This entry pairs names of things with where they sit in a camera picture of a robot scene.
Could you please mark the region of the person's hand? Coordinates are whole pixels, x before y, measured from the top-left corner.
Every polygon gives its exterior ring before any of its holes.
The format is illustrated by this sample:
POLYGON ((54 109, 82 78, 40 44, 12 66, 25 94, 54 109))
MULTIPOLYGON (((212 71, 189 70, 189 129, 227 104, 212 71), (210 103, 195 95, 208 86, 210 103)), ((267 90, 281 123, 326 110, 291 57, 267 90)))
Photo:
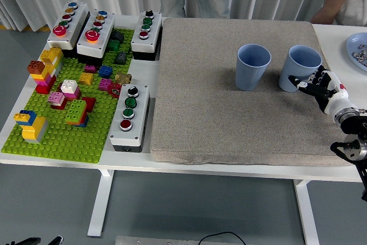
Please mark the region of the person's hand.
POLYGON ((332 25, 335 19, 335 14, 329 13, 326 10, 320 9, 312 17, 312 24, 332 25))

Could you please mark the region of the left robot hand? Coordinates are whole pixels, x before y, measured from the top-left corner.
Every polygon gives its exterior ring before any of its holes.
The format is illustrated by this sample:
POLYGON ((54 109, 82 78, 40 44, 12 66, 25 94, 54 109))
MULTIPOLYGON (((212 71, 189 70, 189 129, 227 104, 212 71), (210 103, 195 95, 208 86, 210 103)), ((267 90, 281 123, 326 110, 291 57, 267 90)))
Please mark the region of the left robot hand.
MULTIPOLYGON (((56 236, 48 245, 59 245, 63 242, 64 238, 62 236, 56 236)), ((6 245, 36 245, 41 242, 41 238, 39 237, 30 237, 26 238, 20 242, 11 241, 10 243, 6 243, 6 245)))

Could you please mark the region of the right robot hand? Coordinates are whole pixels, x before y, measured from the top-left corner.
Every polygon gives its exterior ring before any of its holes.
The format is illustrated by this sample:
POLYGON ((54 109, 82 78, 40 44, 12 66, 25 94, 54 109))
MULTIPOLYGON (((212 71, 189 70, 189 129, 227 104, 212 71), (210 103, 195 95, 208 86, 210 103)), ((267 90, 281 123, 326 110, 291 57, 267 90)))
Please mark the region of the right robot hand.
POLYGON ((319 108, 327 115, 331 114, 333 104, 341 103, 342 98, 348 97, 345 87, 336 74, 323 65, 320 65, 306 81, 293 75, 290 75, 288 79, 298 90, 315 97, 319 108))

